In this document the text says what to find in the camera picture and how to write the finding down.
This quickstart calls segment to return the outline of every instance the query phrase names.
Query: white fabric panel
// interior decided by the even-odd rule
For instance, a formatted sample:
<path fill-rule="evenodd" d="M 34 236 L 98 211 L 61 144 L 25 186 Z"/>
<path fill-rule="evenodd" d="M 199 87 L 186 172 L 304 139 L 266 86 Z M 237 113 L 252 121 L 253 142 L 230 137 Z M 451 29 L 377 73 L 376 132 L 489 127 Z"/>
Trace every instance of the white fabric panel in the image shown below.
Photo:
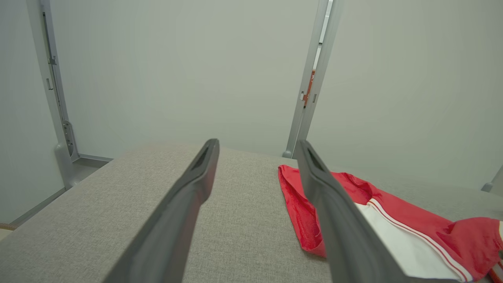
<path fill-rule="evenodd" d="M 51 0 L 79 153 L 285 150 L 318 1 Z"/>
<path fill-rule="evenodd" d="M 307 137 L 323 161 L 490 182 L 503 164 L 502 15 L 499 0 L 348 1 Z"/>
<path fill-rule="evenodd" d="M 64 187 L 26 1 L 0 2 L 0 222 Z"/>
<path fill-rule="evenodd" d="M 370 205 L 355 205 L 405 274 L 419 278 L 460 280 L 440 255 L 421 238 L 394 226 Z"/>

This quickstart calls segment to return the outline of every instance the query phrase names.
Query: folded clothing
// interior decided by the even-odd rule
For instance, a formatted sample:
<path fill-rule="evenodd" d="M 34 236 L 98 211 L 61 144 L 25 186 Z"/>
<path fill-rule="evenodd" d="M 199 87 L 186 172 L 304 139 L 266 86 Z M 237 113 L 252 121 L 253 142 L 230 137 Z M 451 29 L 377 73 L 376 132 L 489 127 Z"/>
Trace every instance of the folded clothing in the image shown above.
<path fill-rule="evenodd" d="M 500 261 L 500 221 L 452 222 L 412 205 L 348 173 L 332 173 L 408 276 L 479 280 Z M 316 214 L 298 169 L 281 165 L 281 190 L 302 249 L 326 257 Z"/>

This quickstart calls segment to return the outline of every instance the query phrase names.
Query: red fabric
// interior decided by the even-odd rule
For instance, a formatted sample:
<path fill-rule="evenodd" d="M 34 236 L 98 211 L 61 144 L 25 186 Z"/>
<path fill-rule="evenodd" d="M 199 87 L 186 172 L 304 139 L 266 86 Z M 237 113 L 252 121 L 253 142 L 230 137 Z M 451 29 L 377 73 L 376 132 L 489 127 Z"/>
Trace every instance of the red fabric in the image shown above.
<path fill-rule="evenodd" d="M 503 241 L 499 235 L 499 220 L 471 218 L 452 222 L 351 174 L 332 174 L 354 202 L 366 205 L 372 198 L 377 200 L 392 218 L 431 237 L 474 280 L 484 277 L 500 261 L 498 252 L 503 250 Z M 288 214 L 302 249 L 326 257 L 316 209 L 304 195 L 299 170 L 281 165 L 278 177 Z"/>

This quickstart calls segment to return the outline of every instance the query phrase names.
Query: gray fabric surface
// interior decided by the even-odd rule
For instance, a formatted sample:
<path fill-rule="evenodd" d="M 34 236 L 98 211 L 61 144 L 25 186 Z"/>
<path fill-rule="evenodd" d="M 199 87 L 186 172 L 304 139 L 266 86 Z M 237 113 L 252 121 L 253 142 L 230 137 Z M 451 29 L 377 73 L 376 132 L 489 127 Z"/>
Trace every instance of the gray fabric surface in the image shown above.
<path fill-rule="evenodd" d="M 198 149 L 151 146 L 99 169 L 0 241 L 0 280 L 100 282 Z M 279 186 L 281 164 L 297 165 L 221 149 L 185 282 L 330 281 L 327 263 L 300 249 Z M 348 172 L 451 220 L 503 219 L 496 195 Z"/>

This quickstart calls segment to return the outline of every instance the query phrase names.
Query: red garment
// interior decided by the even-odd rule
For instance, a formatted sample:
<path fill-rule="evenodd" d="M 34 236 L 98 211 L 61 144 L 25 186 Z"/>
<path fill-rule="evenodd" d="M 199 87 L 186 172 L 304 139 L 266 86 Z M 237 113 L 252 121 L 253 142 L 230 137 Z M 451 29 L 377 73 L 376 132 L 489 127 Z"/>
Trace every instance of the red garment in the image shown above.
<path fill-rule="evenodd" d="M 465 281 L 481 279 L 500 261 L 498 252 L 503 250 L 503 241 L 499 220 L 471 218 L 452 222 L 351 174 L 332 174 L 353 202 L 374 207 L 395 226 L 421 237 Z M 278 176 L 302 249 L 326 257 L 316 209 L 304 195 L 299 170 L 281 165 Z"/>

